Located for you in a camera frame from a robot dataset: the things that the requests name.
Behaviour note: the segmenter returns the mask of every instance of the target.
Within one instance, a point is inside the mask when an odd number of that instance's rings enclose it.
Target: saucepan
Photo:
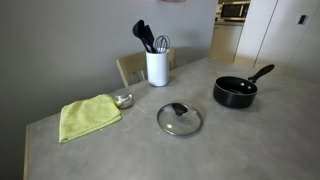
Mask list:
[[[248,80],[232,76],[220,77],[214,85],[213,97],[226,107],[247,108],[252,104],[258,91],[254,83],[273,68],[273,64],[265,66]]]

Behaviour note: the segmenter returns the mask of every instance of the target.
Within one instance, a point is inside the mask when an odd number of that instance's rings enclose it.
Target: pot lid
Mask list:
[[[202,117],[197,109],[183,103],[171,103],[163,106],[157,115],[159,126],[172,135],[190,135],[198,131]]]

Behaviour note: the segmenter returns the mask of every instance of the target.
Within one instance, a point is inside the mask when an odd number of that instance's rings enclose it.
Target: chair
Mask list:
[[[169,47],[169,69],[177,68],[176,50],[173,46]],[[146,53],[138,52],[123,56],[117,59],[117,66],[125,87],[146,80]]]

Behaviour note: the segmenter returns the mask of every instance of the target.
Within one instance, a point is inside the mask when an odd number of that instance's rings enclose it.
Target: microfiber cloth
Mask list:
[[[120,119],[121,113],[110,95],[76,101],[61,110],[59,142],[68,142]]]

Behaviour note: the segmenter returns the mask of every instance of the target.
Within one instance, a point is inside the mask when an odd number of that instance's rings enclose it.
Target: cabinet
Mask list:
[[[253,67],[278,0],[251,0],[234,62]]]
[[[320,84],[320,6],[295,51],[285,75]]]
[[[209,57],[225,62],[233,62],[242,31],[242,24],[214,26]]]
[[[275,71],[284,73],[318,4],[319,0],[278,0],[254,66],[273,63]],[[302,15],[307,18],[299,24]]]

